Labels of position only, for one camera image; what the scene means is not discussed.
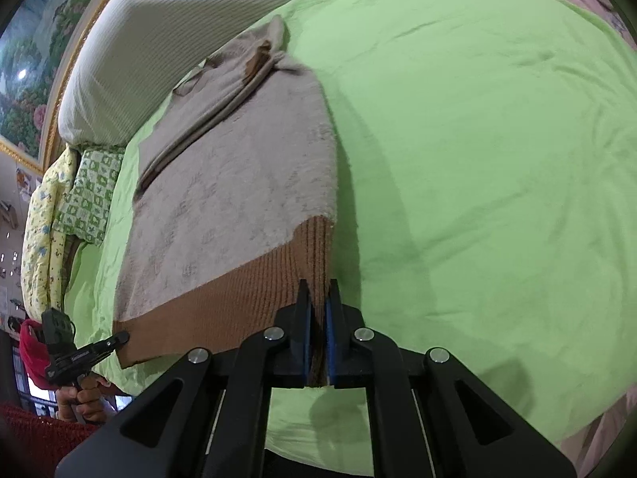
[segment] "landscape painting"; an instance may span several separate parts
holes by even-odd
[[[89,2],[23,0],[0,35],[0,150],[28,166],[42,165],[53,80]]]

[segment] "brown ribbed hem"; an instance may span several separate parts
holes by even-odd
[[[114,322],[130,341],[118,352],[122,368],[193,347],[219,353],[238,347],[249,335],[270,327],[276,311],[295,302],[299,279],[306,279],[316,321],[314,340],[323,339],[332,222],[312,217],[288,243],[193,289],[133,320]],[[325,384],[324,343],[316,343],[310,386]]]

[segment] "hand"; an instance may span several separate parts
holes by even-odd
[[[107,414],[106,411],[104,411],[104,404],[101,401],[102,392],[99,388],[100,384],[107,386],[108,381],[101,376],[91,373],[80,383],[82,390],[77,391],[73,386],[63,386],[56,391],[55,398],[59,408],[58,419],[69,423],[76,422],[77,419],[75,418],[71,405],[78,404],[76,408],[78,413],[87,421],[105,423]]]

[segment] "green checkered pillow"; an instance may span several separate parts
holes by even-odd
[[[84,151],[73,188],[55,216],[54,230],[97,246],[102,243],[122,159],[123,149]]]

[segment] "gold picture frame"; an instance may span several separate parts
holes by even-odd
[[[47,100],[47,109],[41,129],[38,159],[18,149],[14,144],[0,135],[0,152],[9,155],[13,160],[34,174],[43,175],[58,158],[64,147],[64,143],[58,135],[57,129],[57,117],[64,91],[88,33],[109,1],[110,0],[90,0],[90,3],[82,13],[79,22],[71,34]]]

